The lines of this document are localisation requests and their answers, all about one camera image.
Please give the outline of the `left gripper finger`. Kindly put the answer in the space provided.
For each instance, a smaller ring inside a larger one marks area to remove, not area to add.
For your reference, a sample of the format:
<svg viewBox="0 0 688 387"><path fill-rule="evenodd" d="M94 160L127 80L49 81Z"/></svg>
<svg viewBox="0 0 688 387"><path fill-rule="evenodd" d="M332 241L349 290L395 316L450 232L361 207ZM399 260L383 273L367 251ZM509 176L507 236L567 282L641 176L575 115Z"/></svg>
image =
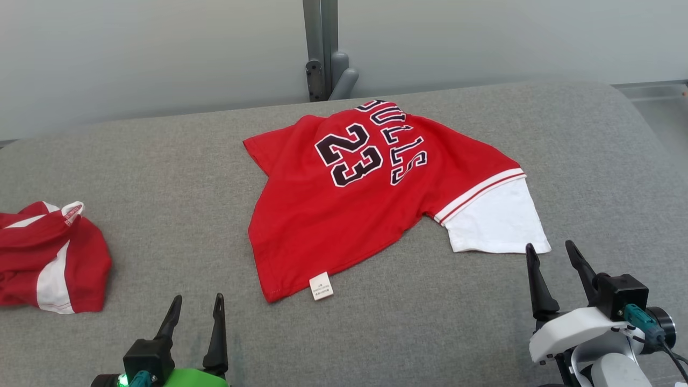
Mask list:
<svg viewBox="0 0 688 387"><path fill-rule="evenodd" d="M178 324L182 306L182 296L175 296L169 310L156 334L157 340L171 340Z"/></svg>
<svg viewBox="0 0 688 387"><path fill-rule="evenodd" d="M213 332L209 348L203 358L205 373L226 377L228 370L228 350L226 340L225 301L223 294L216 294L213 307Z"/></svg>

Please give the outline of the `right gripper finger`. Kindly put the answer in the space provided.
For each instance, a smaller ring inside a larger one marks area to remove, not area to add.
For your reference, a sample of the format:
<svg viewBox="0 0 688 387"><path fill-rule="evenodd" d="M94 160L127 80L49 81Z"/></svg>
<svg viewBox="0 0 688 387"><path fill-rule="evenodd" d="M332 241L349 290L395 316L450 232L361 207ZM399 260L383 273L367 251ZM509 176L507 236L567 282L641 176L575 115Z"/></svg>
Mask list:
<svg viewBox="0 0 688 387"><path fill-rule="evenodd" d="M588 304L600 304L602 292L599 281L607 278L608 274L595 272L572 240L566 240L565 247L572 267L578 272Z"/></svg>
<svg viewBox="0 0 688 387"><path fill-rule="evenodd" d="M533 244L527 244L527 272L533 318L551 321L560 314L560 305L552 297L540 270L540 258Z"/></svg>

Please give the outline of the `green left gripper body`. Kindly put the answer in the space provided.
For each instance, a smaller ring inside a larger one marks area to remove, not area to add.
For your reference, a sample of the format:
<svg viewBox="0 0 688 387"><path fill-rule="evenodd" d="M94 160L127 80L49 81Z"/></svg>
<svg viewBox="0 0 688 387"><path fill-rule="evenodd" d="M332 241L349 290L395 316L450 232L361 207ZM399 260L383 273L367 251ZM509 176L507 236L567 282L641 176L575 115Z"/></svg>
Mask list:
<svg viewBox="0 0 688 387"><path fill-rule="evenodd" d="M231 386L225 368L175 368L160 386Z"/></svg>

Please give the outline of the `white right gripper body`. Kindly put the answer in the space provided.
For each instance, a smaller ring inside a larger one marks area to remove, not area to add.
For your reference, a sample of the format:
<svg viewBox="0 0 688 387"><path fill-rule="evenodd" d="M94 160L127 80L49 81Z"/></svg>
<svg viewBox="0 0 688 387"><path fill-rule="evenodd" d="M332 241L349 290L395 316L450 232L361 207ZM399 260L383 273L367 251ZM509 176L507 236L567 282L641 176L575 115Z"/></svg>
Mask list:
<svg viewBox="0 0 688 387"><path fill-rule="evenodd" d="M609 353L618 353L634 361L641 355L643 333L628 329L626 321L612 321L599 309L583 307L549 321L530 338L530 356L538 363L549 355L573 349L573 360L592 362Z"/></svg>

